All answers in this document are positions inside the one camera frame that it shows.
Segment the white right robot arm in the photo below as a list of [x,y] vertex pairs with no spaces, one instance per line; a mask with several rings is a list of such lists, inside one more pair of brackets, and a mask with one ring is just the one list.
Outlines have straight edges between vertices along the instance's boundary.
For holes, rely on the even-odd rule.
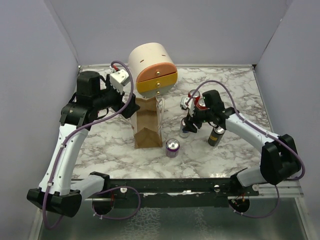
[[180,101],[187,110],[184,131],[196,133],[203,123],[213,123],[225,131],[236,134],[261,154],[260,164],[235,173],[229,189],[240,196],[248,186],[269,183],[277,185],[302,170],[293,138],[268,132],[244,118],[234,107],[225,107],[217,90],[203,93],[205,109],[200,109],[190,97]]

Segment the silver blue energy drink can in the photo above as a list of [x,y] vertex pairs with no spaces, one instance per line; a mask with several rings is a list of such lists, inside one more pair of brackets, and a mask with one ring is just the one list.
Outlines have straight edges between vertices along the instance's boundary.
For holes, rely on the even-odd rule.
[[180,129],[179,129],[179,136],[183,139],[187,138],[190,135],[189,131],[184,130],[185,126],[186,126],[185,118],[183,118],[180,122]]

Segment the brown canvas bag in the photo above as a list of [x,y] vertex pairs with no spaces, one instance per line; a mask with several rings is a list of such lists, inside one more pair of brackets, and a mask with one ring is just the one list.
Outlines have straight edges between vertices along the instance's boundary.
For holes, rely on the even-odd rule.
[[162,97],[136,98],[135,103],[140,109],[130,117],[134,148],[161,148],[165,99]]

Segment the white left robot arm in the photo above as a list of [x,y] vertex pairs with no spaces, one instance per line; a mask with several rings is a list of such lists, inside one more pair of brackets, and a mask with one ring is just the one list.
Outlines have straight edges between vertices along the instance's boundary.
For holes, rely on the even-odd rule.
[[92,125],[108,119],[106,115],[98,116],[99,112],[112,109],[116,115],[128,119],[139,110],[133,92],[123,102],[128,83],[133,83],[133,78],[125,69],[106,77],[96,71],[78,75],[75,93],[61,110],[58,140],[50,164],[38,187],[28,190],[28,201],[43,211],[72,218],[84,199],[94,194],[103,198],[110,193],[110,178],[106,174],[94,172],[75,184],[71,180]]

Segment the purple fanta can front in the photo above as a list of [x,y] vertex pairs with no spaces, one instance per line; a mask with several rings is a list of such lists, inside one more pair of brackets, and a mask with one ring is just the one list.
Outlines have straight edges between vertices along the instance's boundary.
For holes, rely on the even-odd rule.
[[171,138],[166,141],[165,154],[167,157],[175,158],[178,155],[179,150],[180,150],[180,142],[177,139]]

